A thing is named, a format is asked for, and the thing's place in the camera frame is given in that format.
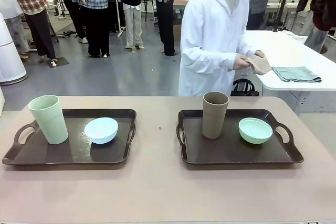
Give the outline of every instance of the black handbag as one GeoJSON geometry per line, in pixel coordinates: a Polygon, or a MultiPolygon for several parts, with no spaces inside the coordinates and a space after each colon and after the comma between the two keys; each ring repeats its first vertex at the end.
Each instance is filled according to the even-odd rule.
{"type": "Polygon", "coordinates": [[[233,83],[232,97],[258,97],[259,92],[255,90],[253,83],[247,79],[238,79],[233,83]],[[238,90],[239,87],[244,86],[243,90],[238,90]]]}

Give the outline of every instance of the tray rim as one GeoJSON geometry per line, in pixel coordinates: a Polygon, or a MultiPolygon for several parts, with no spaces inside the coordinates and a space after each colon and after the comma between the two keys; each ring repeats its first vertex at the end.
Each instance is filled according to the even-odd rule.
{"type": "MultiPolygon", "coordinates": [[[[238,165],[238,166],[240,166],[240,165],[249,165],[249,166],[270,165],[271,166],[271,165],[275,165],[276,166],[276,165],[300,164],[300,163],[302,163],[305,160],[304,157],[303,157],[303,155],[301,154],[301,152],[295,146],[294,138],[293,138],[293,134],[292,134],[291,130],[287,126],[285,126],[284,124],[279,123],[270,111],[268,111],[266,109],[228,109],[228,111],[264,111],[268,115],[272,116],[274,118],[275,122],[277,123],[277,125],[275,126],[275,128],[282,127],[282,128],[284,128],[287,131],[287,133],[289,134],[289,137],[290,137],[290,141],[287,144],[291,144],[292,147],[295,148],[296,151],[300,154],[300,156],[302,157],[302,159],[299,160],[299,161],[292,161],[292,162],[254,162],[254,163],[248,163],[248,162],[231,162],[231,163],[196,163],[196,162],[190,162],[187,159],[185,133],[184,133],[184,128],[183,128],[183,120],[186,117],[184,116],[183,113],[184,112],[192,112],[192,111],[200,112],[202,110],[181,110],[181,111],[179,111],[178,114],[177,114],[178,122],[177,122],[177,127],[176,127],[177,139],[178,139],[178,141],[180,143],[180,149],[181,149],[181,158],[188,165],[192,165],[192,166],[234,166],[234,165],[238,165]]],[[[281,135],[277,131],[275,131],[275,129],[273,129],[273,131],[274,131],[275,135],[277,136],[278,140],[282,139],[281,135]]],[[[283,141],[280,141],[280,143],[281,143],[282,146],[285,145],[285,143],[283,141]]]]}
{"type": "MultiPolygon", "coordinates": [[[[35,134],[36,130],[39,129],[39,125],[36,122],[36,120],[34,120],[31,123],[28,123],[26,125],[24,125],[23,127],[21,127],[15,134],[14,136],[14,142],[12,144],[12,146],[9,148],[9,150],[6,152],[5,156],[2,158],[2,163],[4,165],[12,165],[12,166],[22,166],[22,167],[27,167],[27,166],[65,166],[65,165],[73,165],[73,166],[83,166],[83,165],[120,165],[122,163],[124,163],[127,158],[129,157],[129,152],[130,152],[130,147],[131,144],[133,142],[134,136],[135,136],[135,132],[137,130],[136,124],[135,124],[135,120],[136,120],[136,111],[134,109],[62,109],[63,113],[64,112],[72,112],[72,111],[129,111],[130,112],[130,119],[131,121],[131,125],[130,125],[130,130],[129,130],[129,134],[128,134],[128,138],[126,141],[126,146],[125,146],[125,152],[124,152],[124,156],[123,159],[117,162],[81,162],[81,163],[56,163],[56,162],[52,162],[52,163],[40,163],[40,164],[21,164],[21,163],[14,163],[14,159],[15,157],[19,154],[19,152],[24,148],[25,144],[20,144],[18,142],[18,139],[20,137],[20,135],[23,133],[24,130],[26,130],[29,127],[32,127],[34,129],[34,132],[30,133],[27,136],[26,142],[27,143],[31,137],[35,134]],[[13,151],[16,152],[16,155],[14,157],[14,159],[9,159],[7,156],[9,155],[9,153],[13,151]]],[[[86,118],[85,116],[64,116],[65,118],[86,118]]]]}

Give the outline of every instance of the mint green bowl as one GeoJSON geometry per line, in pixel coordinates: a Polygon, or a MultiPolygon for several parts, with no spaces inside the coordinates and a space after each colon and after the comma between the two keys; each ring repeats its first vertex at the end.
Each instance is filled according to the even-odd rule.
{"type": "Polygon", "coordinates": [[[251,144],[263,144],[273,135],[268,123],[257,118],[245,118],[239,122],[241,137],[251,144]]]}

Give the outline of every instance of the folded green cloth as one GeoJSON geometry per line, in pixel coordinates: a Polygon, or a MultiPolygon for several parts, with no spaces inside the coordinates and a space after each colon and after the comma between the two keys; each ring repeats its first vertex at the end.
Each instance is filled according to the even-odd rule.
{"type": "Polygon", "coordinates": [[[298,68],[277,68],[273,67],[274,73],[280,78],[281,81],[293,82],[321,82],[321,77],[310,71],[306,67],[298,68]]]}

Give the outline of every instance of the cup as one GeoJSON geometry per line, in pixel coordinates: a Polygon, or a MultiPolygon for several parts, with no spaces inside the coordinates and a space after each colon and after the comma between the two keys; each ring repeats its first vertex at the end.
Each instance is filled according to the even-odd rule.
{"type": "Polygon", "coordinates": [[[60,144],[68,138],[59,98],[55,95],[44,95],[33,99],[28,108],[40,126],[49,144],[60,144]]]}
{"type": "Polygon", "coordinates": [[[209,92],[203,96],[202,134],[208,139],[221,135],[230,98],[220,92],[209,92]]]}

